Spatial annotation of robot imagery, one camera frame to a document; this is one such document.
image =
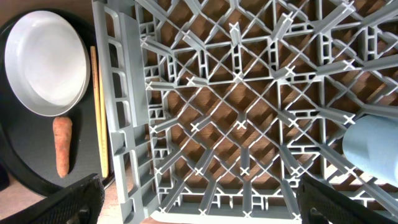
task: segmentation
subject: plastic dish rack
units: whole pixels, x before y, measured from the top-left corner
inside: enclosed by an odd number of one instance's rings
[[[98,0],[93,11],[124,223],[297,223],[304,174],[398,217],[398,189],[341,150],[364,114],[398,118],[398,1]]]

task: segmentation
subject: round black tray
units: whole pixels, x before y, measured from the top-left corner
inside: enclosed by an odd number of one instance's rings
[[[69,12],[56,9],[41,10],[57,13],[66,19],[79,33],[90,54],[90,46],[96,45],[93,26]],[[7,37],[19,18],[29,12],[32,11],[16,16],[0,29],[0,162],[27,188],[48,196],[92,173],[101,173],[93,84],[90,80],[84,97],[65,114],[70,117],[73,126],[70,172],[61,179],[55,166],[53,118],[39,116],[19,102],[12,92],[4,68]],[[110,146],[108,149],[108,154],[111,155]],[[109,156],[109,175],[103,179],[105,187],[114,180],[110,158],[111,156]]]

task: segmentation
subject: chopsticks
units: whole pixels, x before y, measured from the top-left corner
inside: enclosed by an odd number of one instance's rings
[[[108,139],[106,132],[104,88],[102,83],[101,69],[98,72],[97,54],[95,46],[90,47],[91,69],[93,71],[95,120],[97,125],[97,136],[99,145],[99,159],[101,161],[102,176],[108,176]]]

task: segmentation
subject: carrot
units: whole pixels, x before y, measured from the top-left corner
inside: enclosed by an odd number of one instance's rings
[[[72,121],[68,117],[56,117],[52,123],[55,141],[57,172],[64,178],[69,172],[69,147],[72,138]]]

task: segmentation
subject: bowl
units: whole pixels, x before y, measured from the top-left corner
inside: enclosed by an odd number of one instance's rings
[[[76,105],[90,81],[87,49],[61,16],[34,11],[11,29],[4,54],[7,79],[18,100],[42,116]]]

